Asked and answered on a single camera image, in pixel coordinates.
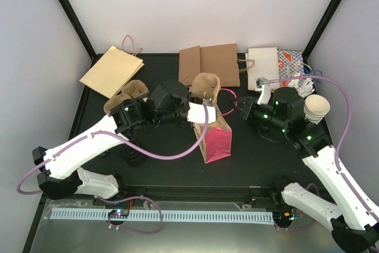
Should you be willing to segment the white plastic cutlery bunch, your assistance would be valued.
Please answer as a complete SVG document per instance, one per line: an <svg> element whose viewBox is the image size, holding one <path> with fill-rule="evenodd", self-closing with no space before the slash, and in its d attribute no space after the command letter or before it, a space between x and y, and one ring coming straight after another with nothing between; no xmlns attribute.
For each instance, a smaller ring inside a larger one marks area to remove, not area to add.
<svg viewBox="0 0 379 253"><path fill-rule="evenodd" d="M288 81L288 87L295 88L302 98L308 97L315 91L314 82L311 78L291 79Z"/></svg>

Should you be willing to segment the white perforated front rail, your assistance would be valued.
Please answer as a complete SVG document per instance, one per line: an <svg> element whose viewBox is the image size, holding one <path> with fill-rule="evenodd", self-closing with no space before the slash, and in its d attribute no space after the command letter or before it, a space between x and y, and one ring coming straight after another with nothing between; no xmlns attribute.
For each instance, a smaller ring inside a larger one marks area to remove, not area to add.
<svg viewBox="0 0 379 253"><path fill-rule="evenodd" d="M228 212L192 210L131 210L55 208L51 220L112 220L131 222L243 223L273 225L271 212Z"/></svg>

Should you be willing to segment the stack of black lids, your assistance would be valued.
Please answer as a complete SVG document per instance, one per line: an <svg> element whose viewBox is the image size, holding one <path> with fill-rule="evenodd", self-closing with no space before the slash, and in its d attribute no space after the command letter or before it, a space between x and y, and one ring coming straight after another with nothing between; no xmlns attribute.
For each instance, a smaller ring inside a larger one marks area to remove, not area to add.
<svg viewBox="0 0 379 253"><path fill-rule="evenodd" d="M138 167L146 162L146 156L132 148L124 148L121 154L126 163L131 167Z"/></svg>

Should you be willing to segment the brown kraft paper bag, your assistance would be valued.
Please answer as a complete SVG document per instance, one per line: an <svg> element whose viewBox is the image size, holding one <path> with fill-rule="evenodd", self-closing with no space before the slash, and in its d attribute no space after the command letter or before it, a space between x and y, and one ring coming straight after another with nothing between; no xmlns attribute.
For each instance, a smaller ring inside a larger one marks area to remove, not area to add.
<svg viewBox="0 0 379 253"><path fill-rule="evenodd" d="M194 46L180 50L179 82L189 86L200 73L217 75L222 87L239 87L237 44Z"/></svg>

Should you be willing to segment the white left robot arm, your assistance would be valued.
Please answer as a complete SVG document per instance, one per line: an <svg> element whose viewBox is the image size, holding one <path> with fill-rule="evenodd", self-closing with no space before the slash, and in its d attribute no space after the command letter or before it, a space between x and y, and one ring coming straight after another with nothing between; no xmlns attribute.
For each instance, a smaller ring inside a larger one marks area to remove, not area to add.
<svg viewBox="0 0 379 253"><path fill-rule="evenodd" d="M150 92L140 80L128 82L104 105L104 117L88 130L52 149L33 150L40 190L52 200L74 194L108 199L114 205L123 204L127 190L115 174L97 174L83 165L109 149L125 144L132 155L146 153L134 139L164 123L192 126L212 118L198 98L182 83L170 79Z"/></svg>

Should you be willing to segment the red blue patterned bag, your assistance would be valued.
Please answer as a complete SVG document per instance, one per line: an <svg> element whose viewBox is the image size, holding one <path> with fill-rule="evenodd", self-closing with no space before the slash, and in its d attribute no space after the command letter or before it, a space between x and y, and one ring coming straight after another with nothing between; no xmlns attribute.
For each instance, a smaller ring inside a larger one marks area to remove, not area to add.
<svg viewBox="0 0 379 253"><path fill-rule="evenodd" d="M278 49L278 69L280 78L289 78L298 73L300 75L323 75L320 70L313 69L308 65L302 52L297 50Z"/></svg>

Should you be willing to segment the brown pulp cup carrier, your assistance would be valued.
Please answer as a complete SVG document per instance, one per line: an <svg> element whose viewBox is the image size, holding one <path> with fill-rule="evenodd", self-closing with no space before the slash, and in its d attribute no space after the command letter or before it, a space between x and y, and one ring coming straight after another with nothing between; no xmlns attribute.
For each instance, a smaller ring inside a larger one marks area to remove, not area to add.
<svg viewBox="0 0 379 253"><path fill-rule="evenodd" d="M104 113L109 114L112 108L120 105L124 100L136 99L140 95L147 94L148 92L149 89L142 81L131 80L122 87L119 93L113 95L104 104Z"/></svg>

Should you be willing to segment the stack of paper cups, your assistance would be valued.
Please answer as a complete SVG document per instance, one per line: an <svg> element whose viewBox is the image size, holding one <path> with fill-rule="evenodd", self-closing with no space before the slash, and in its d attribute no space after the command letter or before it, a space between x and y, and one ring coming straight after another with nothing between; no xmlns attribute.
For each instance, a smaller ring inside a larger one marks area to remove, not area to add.
<svg viewBox="0 0 379 253"><path fill-rule="evenodd" d="M323 96L311 94L305 99L305 118L311 123L319 124L329 111L330 104Z"/></svg>

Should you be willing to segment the white paper bag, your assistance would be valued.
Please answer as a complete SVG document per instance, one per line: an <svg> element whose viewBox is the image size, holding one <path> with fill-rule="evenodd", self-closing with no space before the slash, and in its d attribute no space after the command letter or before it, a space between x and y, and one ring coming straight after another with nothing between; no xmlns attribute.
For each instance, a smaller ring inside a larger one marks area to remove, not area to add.
<svg viewBox="0 0 379 253"><path fill-rule="evenodd" d="M247 53L237 57L240 88L257 91L259 78L279 79L278 49L276 47L248 48Z"/></svg>

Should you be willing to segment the cake print paper bag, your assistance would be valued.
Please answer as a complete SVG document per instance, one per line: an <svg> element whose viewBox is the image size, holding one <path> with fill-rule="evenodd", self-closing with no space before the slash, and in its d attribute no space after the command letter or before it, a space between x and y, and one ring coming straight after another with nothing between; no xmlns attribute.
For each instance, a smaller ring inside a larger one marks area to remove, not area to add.
<svg viewBox="0 0 379 253"><path fill-rule="evenodd" d="M212 99L211 95L206 95L205 92L193 92L192 94L199 103L202 103L203 99L211 100L211 106L215 107L217 111L217 120L208 125L206 134L199 144L204 162L209 164L230 156L232 129L222 116L217 103Z"/></svg>

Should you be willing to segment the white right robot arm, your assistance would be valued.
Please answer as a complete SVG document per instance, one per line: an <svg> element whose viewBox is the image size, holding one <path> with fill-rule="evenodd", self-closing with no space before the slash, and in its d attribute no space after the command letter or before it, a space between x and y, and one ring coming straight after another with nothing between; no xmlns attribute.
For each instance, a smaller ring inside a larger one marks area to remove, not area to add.
<svg viewBox="0 0 379 253"><path fill-rule="evenodd" d="M281 87L263 98L233 101L239 117L257 127L272 130L291 143L298 157L324 185L329 202L297 182L281 180L269 192L275 207L293 206L323 225L344 252L363 252L378 242L378 206L364 194L336 158L336 149L324 130L306 119L304 99L295 88Z"/></svg>

